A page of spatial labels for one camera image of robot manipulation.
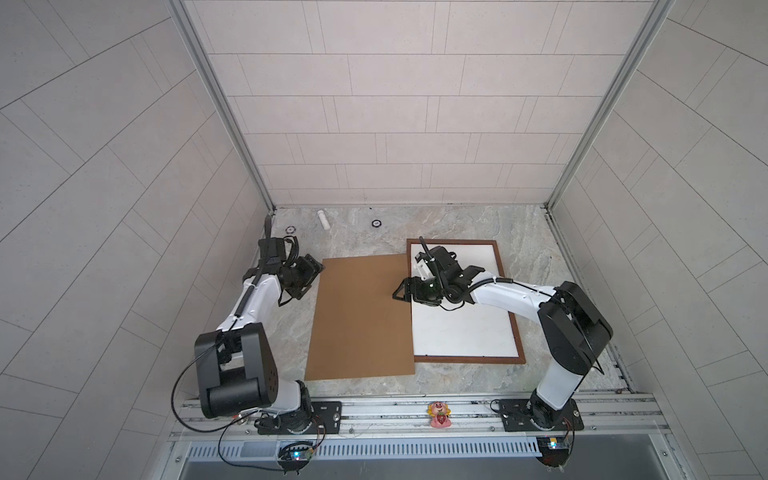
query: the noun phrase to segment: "whiteboard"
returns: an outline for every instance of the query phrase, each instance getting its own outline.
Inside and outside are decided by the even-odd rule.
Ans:
[[[462,268],[481,266],[498,275],[493,245],[444,244],[448,252],[456,252]],[[427,244],[430,249],[436,247]],[[415,256],[423,249],[411,245],[411,276],[418,276]],[[454,309],[458,305],[443,299],[442,305]],[[495,306],[466,303],[455,312],[436,306],[411,303],[413,354],[415,356],[488,356],[518,358],[515,334],[509,313]]]

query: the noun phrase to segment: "marble table surface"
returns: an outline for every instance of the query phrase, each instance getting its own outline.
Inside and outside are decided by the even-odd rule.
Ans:
[[[537,205],[444,207],[338,207],[324,210],[324,230],[312,208],[279,209],[273,236],[295,227],[301,254],[318,260],[405,253],[406,238],[496,240],[507,276],[539,285],[572,280],[561,251]],[[381,220],[379,228],[371,226]],[[313,287],[300,301],[275,310],[265,324],[281,378],[303,379],[317,299]],[[385,395],[460,392],[531,392],[551,359],[541,327],[518,317],[525,365],[416,363],[415,375],[307,382],[313,396]],[[580,390],[613,390],[623,381],[607,352],[600,361],[605,376],[594,369]]]

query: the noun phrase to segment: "metal corner post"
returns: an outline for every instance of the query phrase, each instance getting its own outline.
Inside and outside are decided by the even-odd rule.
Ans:
[[[224,95],[223,89],[214,73],[214,69],[208,61],[205,50],[203,50],[203,45],[197,37],[187,8],[184,5],[184,0],[167,0],[167,4],[170,16],[181,33],[181,38],[187,46],[187,50],[192,57],[192,61],[194,62],[197,71],[200,73],[203,84],[211,93],[211,99],[214,101],[216,110],[222,115],[221,120],[224,123],[224,127],[227,129],[227,133],[232,139],[232,143],[234,144],[237,153],[240,155],[240,158],[243,159],[251,179],[256,182],[256,186],[258,187],[261,197],[264,199],[266,208],[273,214],[275,211],[275,203],[272,201],[264,180],[256,168],[256,162],[253,161],[253,155],[250,153],[248,145],[243,138],[243,134],[237,126],[234,114],[227,103],[227,97]]]
[[[594,139],[600,133],[600,129],[602,129],[608,115],[614,109],[621,93],[624,91],[624,88],[626,88],[630,78],[632,78],[632,74],[637,70],[637,66],[643,59],[649,45],[661,29],[664,20],[667,18],[667,13],[674,2],[675,0],[656,0],[650,7],[650,11],[645,16],[645,20],[643,20],[640,30],[637,32],[637,35],[632,41],[632,45],[629,47],[627,54],[621,61],[621,65],[619,66],[614,79],[611,81],[611,84],[608,85],[608,90],[605,92],[605,95],[600,100],[600,104],[598,104],[592,118],[589,120],[586,130],[584,130],[584,134],[581,135],[581,139],[579,140],[573,155],[571,155],[571,159],[565,165],[565,169],[560,176],[558,184],[554,187],[552,195],[545,203],[547,210],[552,211],[555,205],[560,201],[568,182],[575,175],[576,170],[587,155],[589,148],[592,146],[592,142],[594,142]]]

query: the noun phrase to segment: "wooden frame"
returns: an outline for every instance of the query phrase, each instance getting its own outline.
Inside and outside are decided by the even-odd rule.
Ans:
[[[498,274],[504,276],[504,266],[502,265],[502,255],[498,252],[498,244],[496,240],[440,240],[440,239],[424,239],[426,243],[432,245],[492,245],[493,253],[496,256],[496,266],[498,267]],[[406,239],[406,261],[408,262],[408,272],[411,272],[411,245],[419,245],[421,243],[418,238]],[[431,356],[431,355],[414,355],[413,360],[415,362],[428,362],[428,363],[497,363],[505,365],[522,365],[525,364],[525,352],[523,351],[522,339],[520,338],[520,330],[518,329],[518,321],[515,318],[514,313],[509,313],[509,323],[512,326],[512,335],[515,336],[515,345],[518,349],[518,357],[510,356]]]

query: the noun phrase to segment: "wall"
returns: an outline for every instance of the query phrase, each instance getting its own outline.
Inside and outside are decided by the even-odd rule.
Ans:
[[[547,200],[650,7],[185,5],[279,205]]]
[[[139,478],[264,213],[161,0],[3,2],[0,476]]]
[[[766,25],[678,0],[554,208],[699,480],[768,478]]]

